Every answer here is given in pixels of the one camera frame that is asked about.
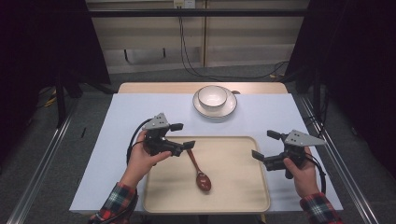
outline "hand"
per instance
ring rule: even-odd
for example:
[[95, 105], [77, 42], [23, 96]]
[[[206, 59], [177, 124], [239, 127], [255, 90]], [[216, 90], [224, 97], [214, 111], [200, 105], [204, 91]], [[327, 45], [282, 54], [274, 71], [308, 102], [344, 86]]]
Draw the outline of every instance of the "hand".
[[[305, 147], [304, 150], [306, 153], [311, 155], [311, 150], [309, 147]], [[293, 174], [294, 186], [296, 188], [297, 194], [301, 198], [311, 194], [319, 193], [314, 163], [305, 160], [303, 165], [298, 168], [289, 158], [285, 158], [283, 162], [285, 163], [286, 168], [288, 168]]]
[[[140, 132], [136, 142], [144, 141], [146, 133], [147, 131]], [[170, 151], [165, 151], [155, 156], [150, 156], [144, 149], [143, 142], [135, 144], [131, 152], [128, 166], [120, 182], [131, 188], [136, 188], [139, 181], [150, 171], [153, 165], [159, 161], [165, 160], [171, 155], [172, 153]]]

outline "electrical outlet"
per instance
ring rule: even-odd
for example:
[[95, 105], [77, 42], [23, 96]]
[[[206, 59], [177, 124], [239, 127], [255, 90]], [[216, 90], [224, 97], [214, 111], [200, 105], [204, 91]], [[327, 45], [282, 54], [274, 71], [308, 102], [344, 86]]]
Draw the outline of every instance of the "electrical outlet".
[[184, 8], [195, 8], [195, 0], [185, 0]]
[[184, 8], [184, 0], [174, 0], [174, 8]]

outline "spoon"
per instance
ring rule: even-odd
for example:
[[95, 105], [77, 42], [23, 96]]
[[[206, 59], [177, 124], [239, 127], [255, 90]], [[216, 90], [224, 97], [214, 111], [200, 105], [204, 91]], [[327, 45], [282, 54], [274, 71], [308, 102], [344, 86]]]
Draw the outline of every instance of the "spoon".
[[204, 174], [204, 172], [199, 169], [197, 161], [194, 158], [194, 154], [192, 154], [190, 149], [187, 150], [187, 153], [189, 154], [192, 164], [194, 164], [195, 170], [197, 171], [196, 183], [198, 188], [201, 191], [210, 191], [212, 188], [212, 183], [210, 182], [209, 176]]

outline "bowl and saucer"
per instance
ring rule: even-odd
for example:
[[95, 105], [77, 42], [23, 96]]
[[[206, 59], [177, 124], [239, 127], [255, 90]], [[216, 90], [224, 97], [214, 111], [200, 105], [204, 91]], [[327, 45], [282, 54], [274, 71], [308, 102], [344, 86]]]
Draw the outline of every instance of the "bowl and saucer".
[[192, 103], [201, 115], [211, 119], [227, 117], [237, 105], [236, 97], [230, 90], [214, 85], [198, 90]]

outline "saucer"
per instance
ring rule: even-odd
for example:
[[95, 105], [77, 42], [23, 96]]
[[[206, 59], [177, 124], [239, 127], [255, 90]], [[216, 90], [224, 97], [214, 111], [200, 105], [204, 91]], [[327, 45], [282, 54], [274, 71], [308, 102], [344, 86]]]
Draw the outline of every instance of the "saucer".
[[236, 97], [235, 95], [229, 91], [228, 89], [222, 87], [226, 92], [227, 92], [227, 101], [224, 103], [224, 105], [219, 108], [218, 110], [214, 111], [209, 111], [204, 109], [198, 99], [198, 92], [197, 91], [194, 96], [192, 97], [192, 103], [194, 104], [195, 109], [203, 116], [211, 119], [220, 119], [224, 118], [227, 115], [233, 113], [233, 111], [236, 108]]

